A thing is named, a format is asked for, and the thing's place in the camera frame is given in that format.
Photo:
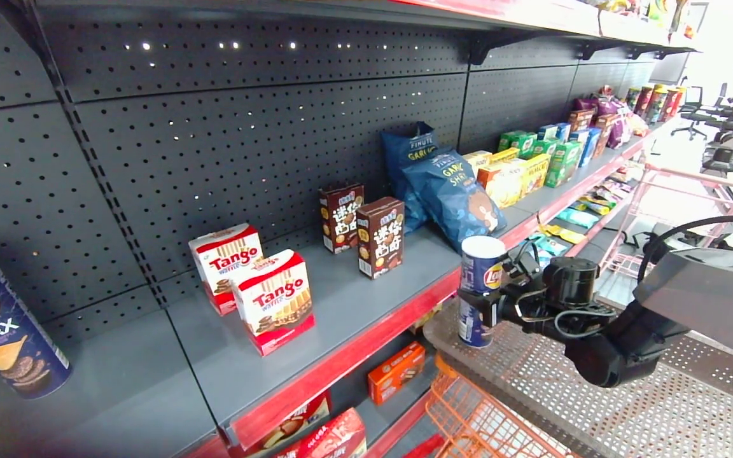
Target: office chair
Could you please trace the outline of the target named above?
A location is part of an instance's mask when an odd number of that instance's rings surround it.
[[[722,83],[720,87],[720,96],[716,100],[716,104],[715,104],[718,107],[722,103],[723,97],[725,97],[725,91],[727,90],[727,86],[728,84]],[[699,86],[689,87],[686,90],[686,99],[684,100],[683,105],[681,105],[681,108],[678,112],[680,113],[681,118],[688,119],[689,121],[692,122],[692,124],[690,124],[689,127],[676,128],[675,130],[672,131],[672,135],[675,135],[675,133],[678,133],[681,131],[686,131],[689,133],[690,141],[695,139],[695,135],[703,135],[704,139],[709,138],[707,134],[705,134],[704,132],[696,128],[698,125],[701,124],[701,122],[715,120],[712,116],[709,116],[707,114],[698,113],[702,109],[704,109],[703,87],[699,87]]]

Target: orange snack box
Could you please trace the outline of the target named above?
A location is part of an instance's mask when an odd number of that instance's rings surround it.
[[[369,397],[376,405],[384,403],[398,392],[405,383],[422,372],[426,360],[426,349],[418,342],[412,342],[366,376],[369,383]]]

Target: red shelf edge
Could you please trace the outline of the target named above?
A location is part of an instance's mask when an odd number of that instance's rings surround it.
[[[620,156],[586,177],[572,188],[565,191],[562,197],[542,209],[539,218],[536,215],[522,221],[506,232],[501,240],[508,247],[516,246],[538,228],[538,219],[547,223],[563,209],[570,206],[593,186],[601,183],[616,169],[641,151],[644,143],[652,139],[655,131],[643,139],[630,145]],[[302,374],[286,382],[276,389],[273,395],[248,409],[244,414],[232,419],[228,424],[229,434],[236,437],[242,447],[248,448],[261,440],[264,434],[276,428],[300,408],[308,399],[315,398],[325,389],[338,382],[381,347],[407,330],[421,316],[428,313],[434,305],[446,296],[450,296],[459,285],[459,269],[446,274],[438,281],[428,285],[417,296],[399,305],[378,322],[367,328],[357,337],[341,345],[322,357],[320,362],[306,368]]]

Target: gray shelf surface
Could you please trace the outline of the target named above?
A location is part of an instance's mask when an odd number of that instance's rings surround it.
[[[165,311],[63,350],[73,374],[52,395],[0,380],[0,456],[172,456],[216,430]]]

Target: store shelf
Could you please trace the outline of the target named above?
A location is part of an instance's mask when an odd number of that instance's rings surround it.
[[[503,241],[515,246],[524,240],[538,226],[535,212],[550,221],[651,139],[607,150],[570,183],[542,188],[504,209],[509,230]],[[459,283],[459,255],[428,227],[405,239],[403,265],[376,281],[358,272],[352,250],[334,256],[318,244],[300,253],[316,326],[270,356],[259,356],[238,316],[218,318],[201,289],[181,295],[168,309],[216,422],[243,447],[358,367]]]
[[[0,380],[0,456],[172,456],[216,432],[162,310],[64,352],[73,374],[50,396]]]

